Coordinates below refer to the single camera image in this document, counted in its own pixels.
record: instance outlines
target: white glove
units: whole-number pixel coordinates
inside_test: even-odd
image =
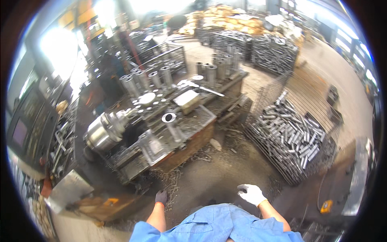
[[[247,193],[239,191],[238,195],[249,203],[254,204],[256,207],[263,201],[267,200],[262,194],[262,191],[256,185],[242,184],[239,185],[238,190],[245,189]]]

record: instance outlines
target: person's left hand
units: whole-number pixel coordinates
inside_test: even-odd
[[[165,204],[167,203],[168,201],[168,192],[167,190],[160,190],[156,193],[156,199],[155,199],[155,203],[157,202],[161,202],[164,207],[165,207]]]

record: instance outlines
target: forearm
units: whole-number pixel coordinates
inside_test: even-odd
[[[153,212],[146,221],[148,224],[155,227],[161,233],[166,231],[164,205],[156,203],[153,208]]]
[[[258,205],[258,208],[261,210],[262,217],[264,219],[274,217],[278,222],[284,223],[284,232],[291,231],[288,222],[284,219],[284,217],[281,216],[281,214],[277,212],[277,210],[273,208],[273,206],[269,203],[268,200],[264,200],[263,202],[261,202]]]

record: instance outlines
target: glove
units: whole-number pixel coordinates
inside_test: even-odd
[[[156,199],[155,199],[155,203],[159,202],[159,203],[162,203],[165,207],[165,204],[167,203],[168,201],[168,192],[167,190],[160,190],[156,193]]]
[[[238,195],[243,198],[245,201],[254,204],[256,207],[263,201],[267,200],[266,197],[262,194],[262,191],[256,185],[242,184],[239,185],[238,190],[246,190],[247,193],[239,191]]]

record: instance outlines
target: dirty floor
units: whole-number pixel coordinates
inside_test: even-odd
[[[210,61],[212,49],[193,40],[180,44],[185,46],[189,73],[195,74],[195,62]],[[344,118],[339,146],[349,143],[357,135],[372,138],[372,107],[349,64],[332,48],[318,41],[305,43],[300,58],[307,61],[303,68],[310,75],[321,77],[322,86],[334,84],[338,89],[340,99],[337,108]],[[244,79],[242,92],[255,100],[259,87],[270,83],[274,76],[248,65],[242,65],[242,68],[250,72]],[[229,132],[225,143],[222,152],[208,144],[171,174],[156,173],[160,178],[159,185],[168,186],[171,193],[166,212],[167,229],[180,223],[192,208],[208,205],[212,199],[217,203],[235,202],[236,186],[239,184],[258,185],[269,200],[279,194],[284,186],[283,178],[243,134]],[[143,210],[102,228],[89,221],[53,214],[58,237],[61,242],[128,241],[135,222],[146,219],[151,213],[154,194],[155,191],[149,191]]]

